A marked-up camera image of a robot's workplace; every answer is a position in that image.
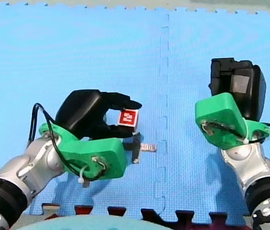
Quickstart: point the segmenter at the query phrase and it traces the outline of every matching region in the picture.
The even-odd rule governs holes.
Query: silver robot arm segment
[[[8,230],[49,181],[63,172],[48,133],[7,162],[0,169],[0,230]]]
[[[223,160],[237,176],[241,193],[252,216],[254,230],[270,230],[270,160],[260,143],[221,150]]]

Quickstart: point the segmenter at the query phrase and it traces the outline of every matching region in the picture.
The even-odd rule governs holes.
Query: metal bracket
[[[144,152],[156,152],[157,146],[153,144],[145,144],[141,143],[141,134],[138,132],[133,136],[132,143],[123,142],[124,150],[132,151],[132,163],[138,164],[139,163],[139,153],[141,151]]]

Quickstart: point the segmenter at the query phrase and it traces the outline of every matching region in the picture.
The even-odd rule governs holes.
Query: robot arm
[[[269,127],[260,123],[266,83],[259,66],[233,58],[213,59],[212,97],[196,104],[196,123],[236,174],[254,230],[270,230],[270,160],[262,144]]]
[[[70,169],[90,181],[121,177],[126,159],[118,138],[132,137],[133,132],[130,127],[108,126],[104,117],[109,109],[137,110],[141,104],[119,93],[74,91],[55,120],[51,118],[53,124],[43,124],[41,137],[34,140],[38,107],[33,108],[24,154],[0,169],[0,230],[10,229],[49,181]],[[80,141],[83,137],[94,140]]]

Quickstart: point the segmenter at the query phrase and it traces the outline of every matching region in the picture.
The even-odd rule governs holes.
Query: green bracket
[[[201,101],[195,105],[196,124],[207,141],[223,150],[243,145],[243,140],[226,130],[210,127],[204,130],[206,123],[218,124],[234,130],[243,138],[252,140],[266,138],[270,134],[269,127],[263,123],[245,120],[235,103],[233,96],[222,93]]]
[[[118,138],[108,138],[101,140],[80,141],[67,130],[57,125],[52,125],[53,132],[61,137],[58,149],[64,158],[77,165],[79,172],[82,167],[85,177],[93,178],[102,169],[102,166],[92,160],[97,157],[106,165],[106,172],[100,179],[112,179],[122,177],[127,165],[123,145]],[[47,123],[39,128],[39,133],[48,132]]]

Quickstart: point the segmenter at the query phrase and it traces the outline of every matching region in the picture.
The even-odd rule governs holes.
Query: blue foam mat
[[[0,4],[0,166],[23,152],[33,104],[55,115],[74,89],[140,101],[138,130],[159,146],[123,178],[89,189],[64,174],[25,213],[57,203],[60,215],[74,214],[74,205],[93,205],[94,214],[116,206],[138,219],[141,208],[152,208],[167,221],[176,220],[175,210],[189,210],[197,223],[226,212],[228,224],[243,224],[247,209],[235,176],[194,123],[194,104],[210,95],[210,60],[217,57],[260,65],[268,86],[262,120],[270,122],[270,14]],[[108,114],[110,123],[116,117]],[[270,157],[270,140],[264,146]]]

